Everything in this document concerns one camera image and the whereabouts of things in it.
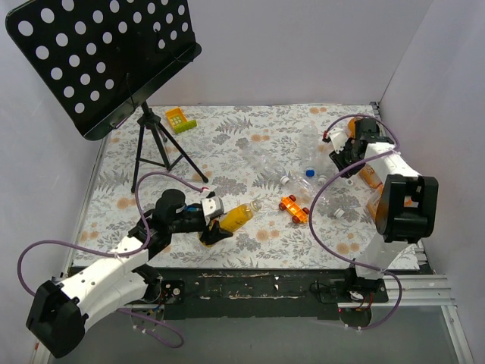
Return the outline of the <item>crushed orange label bottle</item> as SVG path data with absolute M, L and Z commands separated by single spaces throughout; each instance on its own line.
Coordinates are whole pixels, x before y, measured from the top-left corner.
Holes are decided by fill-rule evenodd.
M 358 175 L 372 189 L 377 189 L 382 184 L 377 172 L 368 164 L 359 171 Z

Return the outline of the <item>yellow juice bottle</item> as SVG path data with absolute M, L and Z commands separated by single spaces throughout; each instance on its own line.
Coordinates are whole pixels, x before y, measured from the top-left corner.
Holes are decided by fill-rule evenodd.
M 231 209 L 222 218 L 212 220 L 209 226 L 213 223 L 219 223 L 223 229 L 234 233 L 249 222 L 261 210 L 261 207 L 262 201 L 254 199 L 250 203 L 244 203 Z

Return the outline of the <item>orange juice bottle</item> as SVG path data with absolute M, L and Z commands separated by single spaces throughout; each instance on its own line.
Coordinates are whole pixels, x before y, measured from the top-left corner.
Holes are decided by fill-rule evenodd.
M 359 118 L 351 118 L 347 127 L 348 127 L 348 136 L 351 138 L 355 137 L 355 123 L 359 120 Z

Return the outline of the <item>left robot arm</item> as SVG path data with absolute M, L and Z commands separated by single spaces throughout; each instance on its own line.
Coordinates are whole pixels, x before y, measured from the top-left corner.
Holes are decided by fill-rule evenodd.
M 218 222 L 223 214 L 223 201 L 213 192 L 188 205 L 182 191 L 165 190 L 112 251 L 77 274 L 36 289 L 27 329 L 54 357 L 66 356 L 105 316 L 133 301 L 158 300 L 161 279 L 148 262 L 173 235 L 197 233 L 208 245 L 231 237 Z

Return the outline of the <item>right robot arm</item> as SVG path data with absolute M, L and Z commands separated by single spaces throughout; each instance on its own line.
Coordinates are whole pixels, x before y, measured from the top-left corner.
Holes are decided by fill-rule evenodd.
M 377 233 L 351 263 L 340 287 L 349 300 L 357 302 L 382 291 L 383 273 L 394 259 L 408 245 L 432 234 L 439 183 L 408 165 L 399 154 L 395 135 L 376 118 L 353 115 L 351 119 L 351 131 L 331 124 L 323 141 L 332 144 L 330 159 L 342 178 L 368 166 L 380 180 L 374 216 Z

